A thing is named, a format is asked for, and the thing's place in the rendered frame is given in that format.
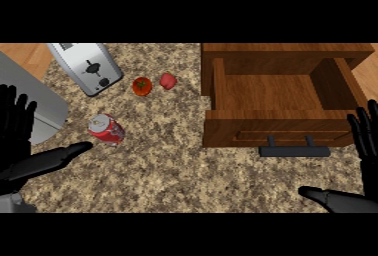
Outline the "red tomato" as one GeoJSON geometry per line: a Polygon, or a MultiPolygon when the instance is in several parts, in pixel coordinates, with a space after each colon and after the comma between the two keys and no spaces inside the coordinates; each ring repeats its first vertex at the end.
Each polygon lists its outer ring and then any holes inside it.
{"type": "Polygon", "coordinates": [[[152,90],[152,82],[147,77],[139,77],[133,81],[133,92],[138,96],[147,96],[152,90]]]}

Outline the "grey appliance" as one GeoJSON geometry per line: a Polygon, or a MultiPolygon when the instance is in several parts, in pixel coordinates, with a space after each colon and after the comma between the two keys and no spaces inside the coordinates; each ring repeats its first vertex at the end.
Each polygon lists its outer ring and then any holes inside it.
{"type": "Polygon", "coordinates": [[[0,52],[0,84],[17,87],[17,95],[26,94],[37,102],[31,144],[45,142],[62,129],[68,117],[68,104],[40,80],[0,52]]]}

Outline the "brown wooden cabinet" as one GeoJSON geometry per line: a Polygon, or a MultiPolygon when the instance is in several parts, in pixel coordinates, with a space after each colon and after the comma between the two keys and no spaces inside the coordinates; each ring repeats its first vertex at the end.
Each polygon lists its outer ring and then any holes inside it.
{"type": "Polygon", "coordinates": [[[210,95],[216,58],[231,75],[305,75],[325,58],[344,59],[355,69],[372,53],[370,43],[203,43],[201,94],[210,95]]]}

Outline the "red soda can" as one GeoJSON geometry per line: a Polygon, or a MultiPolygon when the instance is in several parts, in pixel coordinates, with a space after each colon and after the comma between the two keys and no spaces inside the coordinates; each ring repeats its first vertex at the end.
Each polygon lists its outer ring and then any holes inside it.
{"type": "Polygon", "coordinates": [[[124,129],[110,114],[98,114],[90,119],[89,133],[111,146],[117,146],[126,137],[124,129]]]}

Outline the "silver toaster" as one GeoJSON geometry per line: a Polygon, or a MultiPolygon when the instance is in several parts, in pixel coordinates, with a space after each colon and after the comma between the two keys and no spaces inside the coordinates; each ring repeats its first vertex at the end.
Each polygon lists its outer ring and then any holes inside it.
{"type": "Polygon", "coordinates": [[[89,97],[95,97],[123,79],[123,71],[102,43],[48,43],[48,47],[89,97]]]}

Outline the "brown wooden drawer box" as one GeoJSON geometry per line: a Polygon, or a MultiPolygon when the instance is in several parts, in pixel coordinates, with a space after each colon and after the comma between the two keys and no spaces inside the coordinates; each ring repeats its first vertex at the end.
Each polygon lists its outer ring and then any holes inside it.
{"type": "Polygon", "coordinates": [[[213,60],[216,110],[341,111],[367,104],[343,58],[213,60]]]}

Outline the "brown wooden drawer front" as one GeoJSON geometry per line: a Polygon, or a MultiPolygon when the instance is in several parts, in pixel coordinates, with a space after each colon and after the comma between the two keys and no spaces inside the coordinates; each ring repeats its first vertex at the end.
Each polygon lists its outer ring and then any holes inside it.
{"type": "Polygon", "coordinates": [[[206,147],[316,146],[344,147],[353,143],[347,115],[353,110],[207,110],[206,147]]]}

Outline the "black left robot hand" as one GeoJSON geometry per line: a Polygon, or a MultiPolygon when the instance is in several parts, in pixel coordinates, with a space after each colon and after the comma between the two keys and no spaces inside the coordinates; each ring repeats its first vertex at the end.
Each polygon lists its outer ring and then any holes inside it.
{"type": "Polygon", "coordinates": [[[90,142],[31,154],[31,132],[37,102],[17,95],[14,85],[0,85],[0,195],[15,193],[27,181],[61,170],[93,148],[90,142]]]}

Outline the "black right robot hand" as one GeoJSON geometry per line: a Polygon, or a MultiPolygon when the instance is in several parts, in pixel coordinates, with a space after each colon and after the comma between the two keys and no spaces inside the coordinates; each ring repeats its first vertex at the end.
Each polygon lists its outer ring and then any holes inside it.
{"type": "Polygon", "coordinates": [[[330,213],[378,213],[378,102],[349,114],[353,140],[361,158],[364,194],[302,186],[299,194],[315,201],[330,213]]]}

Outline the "pink-red food piece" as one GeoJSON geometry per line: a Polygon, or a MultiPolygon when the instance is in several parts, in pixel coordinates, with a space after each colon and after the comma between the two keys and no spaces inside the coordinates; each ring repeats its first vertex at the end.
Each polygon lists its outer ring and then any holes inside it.
{"type": "Polygon", "coordinates": [[[176,77],[170,73],[164,73],[160,79],[160,85],[166,90],[170,90],[178,83],[176,77]]]}

